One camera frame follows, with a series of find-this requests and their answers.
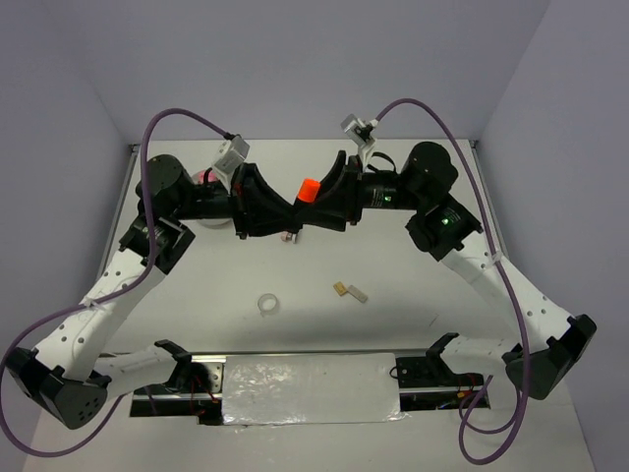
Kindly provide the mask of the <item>orange highlighter cap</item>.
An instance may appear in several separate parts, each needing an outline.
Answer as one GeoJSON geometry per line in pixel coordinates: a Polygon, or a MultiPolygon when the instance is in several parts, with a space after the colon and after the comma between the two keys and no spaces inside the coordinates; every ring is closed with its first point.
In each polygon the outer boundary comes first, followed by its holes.
{"type": "Polygon", "coordinates": [[[296,201],[304,204],[312,204],[318,195],[321,184],[311,178],[306,178],[299,189],[299,192],[296,196],[296,201]]]}

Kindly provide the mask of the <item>pink mini stapler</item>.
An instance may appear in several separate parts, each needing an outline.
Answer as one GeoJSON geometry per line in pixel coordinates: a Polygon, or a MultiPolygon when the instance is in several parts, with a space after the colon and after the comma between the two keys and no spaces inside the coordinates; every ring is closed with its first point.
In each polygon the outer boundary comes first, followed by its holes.
{"type": "Polygon", "coordinates": [[[299,237],[298,233],[292,233],[288,231],[280,234],[281,241],[286,242],[286,243],[296,244],[298,242],[298,237],[299,237]]]}

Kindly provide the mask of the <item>pink marker pack bottle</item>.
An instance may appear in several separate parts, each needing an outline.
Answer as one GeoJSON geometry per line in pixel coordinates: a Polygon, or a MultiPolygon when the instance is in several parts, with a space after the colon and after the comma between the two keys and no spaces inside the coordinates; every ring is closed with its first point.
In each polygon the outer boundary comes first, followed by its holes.
{"type": "Polygon", "coordinates": [[[217,181],[217,177],[211,169],[205,169],[203,171],[197,172],[194,175],[194,179],[197,184],[207,184],[217,181]]]}

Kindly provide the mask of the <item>grey eraser piece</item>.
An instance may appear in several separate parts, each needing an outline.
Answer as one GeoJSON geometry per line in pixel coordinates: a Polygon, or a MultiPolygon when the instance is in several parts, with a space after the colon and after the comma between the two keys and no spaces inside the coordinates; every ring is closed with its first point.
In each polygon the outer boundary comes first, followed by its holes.
{"type": "Polygon", "coordinates": [[[368,301],[368,296],[363,291],[355,287],[354,285],[349,285],[347,287],[347,291],[350,295],[352,295],[355,299],[357,299],[361,303],[366,303],[368,301]]]}

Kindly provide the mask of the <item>clear tape roll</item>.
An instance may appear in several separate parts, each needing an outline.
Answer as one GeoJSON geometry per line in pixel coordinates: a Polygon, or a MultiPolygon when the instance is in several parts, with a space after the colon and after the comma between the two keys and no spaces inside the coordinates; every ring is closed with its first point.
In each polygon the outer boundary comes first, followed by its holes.
{"type": "Polygon", "coordinates": [[[262,317],[272,316],[280,309],[280,302],[273,293],[264,293],[257,299],[257,309],[262,317]]]}

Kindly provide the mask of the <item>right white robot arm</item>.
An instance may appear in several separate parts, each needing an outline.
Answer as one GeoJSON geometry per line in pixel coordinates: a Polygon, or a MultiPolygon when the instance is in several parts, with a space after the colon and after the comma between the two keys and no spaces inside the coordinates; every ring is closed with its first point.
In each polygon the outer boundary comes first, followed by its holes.
{"type": "Polygon", "coordinates": [[[415,145],[401,171],[339,153],[322,181],[302,184],[297,218],[343,231],[366,209],[411,211],[405,228],[417,249],[457,273],[520,335],[501,361],[520,392],[543,400],[581,359],[597,325],[552,302],[499,251],[487,214],[474,216],[452,196],[458,176],[446,148],[434,142],[415,145]]]}

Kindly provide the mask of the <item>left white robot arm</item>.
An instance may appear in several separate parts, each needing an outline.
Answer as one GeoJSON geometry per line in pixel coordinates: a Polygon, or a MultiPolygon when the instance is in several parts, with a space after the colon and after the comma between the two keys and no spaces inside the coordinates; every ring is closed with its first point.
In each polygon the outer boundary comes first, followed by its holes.
{"type": "Polygon", "coordinates": [[[186,389],[194,363],[187,350],[159,340],[132,354],[104,348],[140,301],[192,245],[188,220],[230,218],[237,235],[268,236],[299,228],[297,210],[253,164],[238,163],[226,182],[197,183],[173,155],[144,166],[138,215],[78,307],[31,349],[10,348],[6,366],[23,392],[70,430],[94,419],[105,402],[151,384],[186,389]]]}

